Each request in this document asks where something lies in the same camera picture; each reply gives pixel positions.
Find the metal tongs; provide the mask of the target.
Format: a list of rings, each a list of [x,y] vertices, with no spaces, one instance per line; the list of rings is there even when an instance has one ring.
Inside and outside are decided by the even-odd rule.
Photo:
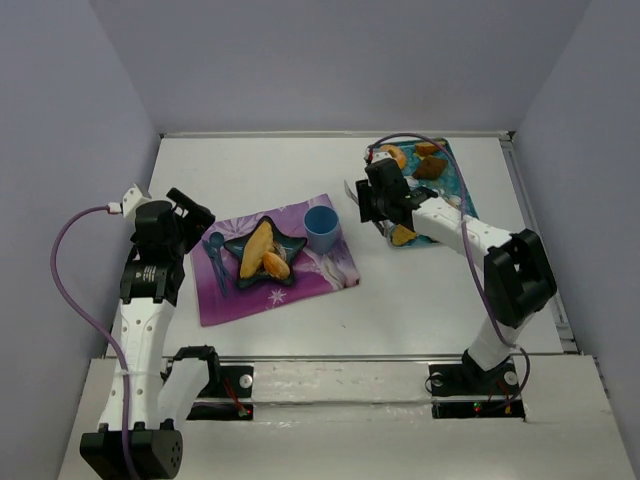
[[[356,205],[359,205],[359,201],[358,201],[358,197],[356,195],[356,193],[352,190],[349,182],[347,180],[343,181],[343,186],[344,186],[344,190],[345,190],[345,194],[346,196],[352,201],[354,202]],[[380,234],[387,238],[389,235],[389,223],[384,220],[384,221],[373,221],[373,225],[376,227],[376,229],[380,232]]]

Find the long yellow bread loaf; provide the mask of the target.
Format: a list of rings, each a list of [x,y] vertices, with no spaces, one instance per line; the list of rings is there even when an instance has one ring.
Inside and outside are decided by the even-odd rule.
[[[263,256],[274,251],[273,229],[268,221],[261,222],[247,241],[240,266],[240,277],[248,279],[263,265]]]

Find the small round bun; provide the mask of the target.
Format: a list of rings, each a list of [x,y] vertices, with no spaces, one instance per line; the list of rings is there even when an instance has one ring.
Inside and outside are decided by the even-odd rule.
[[[262,257],[264,270],[273,278],[284,280],[291,274],[290,267],[275,252],[266,252]]]

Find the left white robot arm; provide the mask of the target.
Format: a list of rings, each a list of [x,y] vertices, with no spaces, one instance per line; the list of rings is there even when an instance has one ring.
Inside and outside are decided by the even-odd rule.
[[[172,188],[151,199],[132,187],[120,204],[134,224],[120,280],[120,339],[112,385],[96,431],[80,455],[102,479],[173,479],[180,432],[198,394],[220,379],[212,346],[182,347],[166,366],[163,348],[185,278],[184,258],[213,224],[211,211]]]

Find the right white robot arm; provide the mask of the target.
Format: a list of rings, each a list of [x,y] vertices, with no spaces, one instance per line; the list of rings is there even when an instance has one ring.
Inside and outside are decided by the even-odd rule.
[[[463,370],[471,379],[494,373],[557,292],[540,237],[530,229],[512,233],[488,225],[428,188],[412,190],[391,158],[369,163],[365,173],[356,183],[363,223],[389,220],[466,258],[487,318],[463,354]]]

